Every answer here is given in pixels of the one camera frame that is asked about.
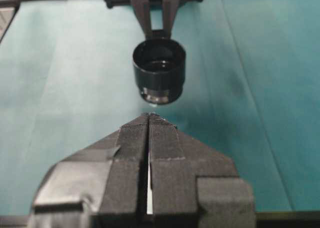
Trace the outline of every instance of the black bracket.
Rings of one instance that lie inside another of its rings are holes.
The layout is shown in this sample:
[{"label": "black bracket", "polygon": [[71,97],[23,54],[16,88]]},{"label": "black bracket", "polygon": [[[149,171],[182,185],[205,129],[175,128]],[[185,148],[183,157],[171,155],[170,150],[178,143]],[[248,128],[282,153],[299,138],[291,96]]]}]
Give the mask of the black bracket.
[{"label": "black bracket", "polygon": [[[170,38],[173,23],[179,8],[179,5],[184,2],[194,0],[105,0],[107,7],[111,8],[114,5],[131,4],[135,15],[140,23],[140,26],[145,34],[146,39],[154,37]],[[150,18],[150,5],[162,5],[162,30],[152,30]]]},{"label": "black bracket", "polygon": [[[145,34],[146,39],[159,36],[159,32],[155,31],[153,34],[151,18],[150,18],[150,2],[149,0],[130,0],[133,6],[135,15],[141,25],[141,28]],[[176,12],[180,0],[162,0],[162,22],[163,22],[163,33],[160,36],[165,38],[171,37],[171,30],[175,21]]]}]

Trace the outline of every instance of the gripper jaw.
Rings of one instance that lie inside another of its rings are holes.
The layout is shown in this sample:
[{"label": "gripper jaw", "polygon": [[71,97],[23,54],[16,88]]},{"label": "gripper jaw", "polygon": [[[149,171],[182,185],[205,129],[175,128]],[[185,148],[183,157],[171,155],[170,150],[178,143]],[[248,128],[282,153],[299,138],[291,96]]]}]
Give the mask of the gripper jaw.
[{"label": "gripper jaw", "polygon": [[[148,171],[153,213],[147,214]],[[255,227],[251,187],[227,156],[142,114],[58,162],[29,228]]]}]

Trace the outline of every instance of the white gap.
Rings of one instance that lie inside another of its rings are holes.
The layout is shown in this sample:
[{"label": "white gap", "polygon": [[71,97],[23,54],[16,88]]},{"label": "white gap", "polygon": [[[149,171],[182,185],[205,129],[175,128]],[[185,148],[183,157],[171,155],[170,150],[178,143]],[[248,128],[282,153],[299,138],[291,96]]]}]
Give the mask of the white gap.
[{"label": "white gap", "polygon": [[146,193],[146,214],[152,215],[153,211],[153,202],[152,202],[152,189],[151,189],[151,172],[150,172],[150,153],[148,155],[148,190]]}]

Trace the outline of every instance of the teal fabric backdrop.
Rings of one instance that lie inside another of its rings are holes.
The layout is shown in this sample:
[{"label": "teal fabric backdrop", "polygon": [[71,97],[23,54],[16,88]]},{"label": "teal fabric backdrop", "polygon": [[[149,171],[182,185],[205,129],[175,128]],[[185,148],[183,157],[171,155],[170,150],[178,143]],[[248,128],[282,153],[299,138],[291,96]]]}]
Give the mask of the teal fabric backdrop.
[{"label": "teal fabric backdrop", "polygon": [[22,3],[0,44],[0,215],[27,214],[52,164],[153,111],[232,157],[257,211],[320,210],[319,16],[320,0],[183,5],[184,91],[154,108],[133,78],[144,37],[129,6]]}]

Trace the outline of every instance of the black cylindrical cap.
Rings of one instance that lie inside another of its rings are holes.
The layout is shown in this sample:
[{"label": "black cylindrical cap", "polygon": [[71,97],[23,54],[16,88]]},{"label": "black cylindrical cap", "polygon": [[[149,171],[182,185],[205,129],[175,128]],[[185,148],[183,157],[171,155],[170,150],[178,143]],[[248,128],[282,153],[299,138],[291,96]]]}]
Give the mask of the black cylindrical cap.
[{"label": "black cylindrical cap", "polygon": [[149,103],[177,100],[185,82],[186,52],[174,40],[156,38],[140,43],[133,52],[135,81]]}]

